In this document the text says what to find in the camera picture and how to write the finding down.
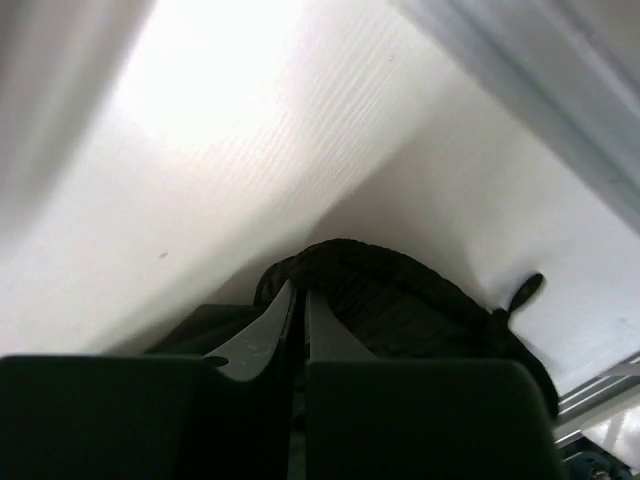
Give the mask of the black trousers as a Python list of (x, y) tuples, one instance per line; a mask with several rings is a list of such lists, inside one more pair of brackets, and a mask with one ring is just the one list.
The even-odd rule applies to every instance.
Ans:
[(540, 389), (551, 418), (559, 394), (542, 362), (511, 330), (512, 315), (541, 289), (530, 274), (507, 307), (489, 310), (435, 270), (394, 250), (351, 239), (312, 245), (270, 266), (249, 305), (197, 307), (149, 354), (205, 355), (253, 323), (290, 283), (319, 292), (335, 317), (381, 358), (488, 358), (521, 364)]

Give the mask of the aluminium table frame rail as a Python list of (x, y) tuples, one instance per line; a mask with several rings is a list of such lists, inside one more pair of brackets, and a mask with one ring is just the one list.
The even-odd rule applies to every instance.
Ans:
[(639, 467), (639, 87), (572, 1), (400, 1), (456, 74), (402, 155), (431, 247), (479, 300), (540, 271), (515, 322), (561, 395), (557, 440)]

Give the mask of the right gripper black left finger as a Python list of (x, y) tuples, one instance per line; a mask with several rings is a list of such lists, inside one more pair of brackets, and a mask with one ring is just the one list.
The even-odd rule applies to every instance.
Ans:
[(5, 479), (283, 479), (296, 294), (205, 355), (9, 356)]

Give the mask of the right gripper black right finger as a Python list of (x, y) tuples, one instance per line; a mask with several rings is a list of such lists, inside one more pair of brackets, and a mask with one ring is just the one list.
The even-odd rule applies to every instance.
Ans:
[(563, 479), (542, 395), (501, 360), (383, 360), (310, 293), (310, 479)]

